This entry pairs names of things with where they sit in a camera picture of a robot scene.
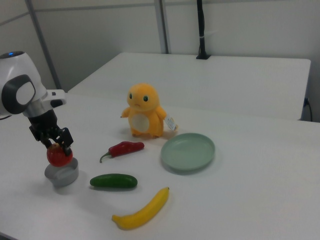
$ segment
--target red tomato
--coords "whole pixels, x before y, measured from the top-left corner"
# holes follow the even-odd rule
[[[54,143],[46,150],[46,157],[51,165],[62,167],[71,162],[73,153],[66,156],[63,148],[58,143]]]

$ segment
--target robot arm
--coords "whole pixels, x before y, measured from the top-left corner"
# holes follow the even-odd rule
[[[66,156],[73,139],[69,130],[59,128],[54,108],[66,104],[61,89],[47,90],[31,58],[23,51],[0,55],[0,118],[23,113],[37,141],[46,148],[58,143]]]

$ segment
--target red chili pepper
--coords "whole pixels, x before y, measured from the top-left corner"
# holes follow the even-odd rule
[[[130,154],[142,150],[145,147],[143,142],[122,141],[119,144],[109,148],[109,151],[100,158],[100,163],[105,156],[117,157],[124,154]]]

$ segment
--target white wall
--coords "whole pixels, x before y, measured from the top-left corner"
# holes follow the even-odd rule
[[[24,0],[0,0],[0,54],[10,51],[26,52],[43,85],[56,88]]]
[[[207,53],[311,60],[306,95],[310,98],[313,120],[320,122],[320,1],[209,2],[203,4],[205,32],[214,33],[205,36]],[[196,1],[165,0],[165,15],[170,53],[197,55]],[[307,119],[309,113],[302,116]]]
[[[32,3],[65,91],[121,52],[164,52],[153,0]]]

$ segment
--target plush toy belly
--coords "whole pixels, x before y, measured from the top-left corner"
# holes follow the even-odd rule
[[[148,131],[150,123],[149,123],[149,119],[146,115],[141,114],[141,113],[137,113],[135,115],[133,115],[131,117],[131,119],[129,120],[130,126],[131,128],[141,132],[141,133],[145,133],[146,131]]]

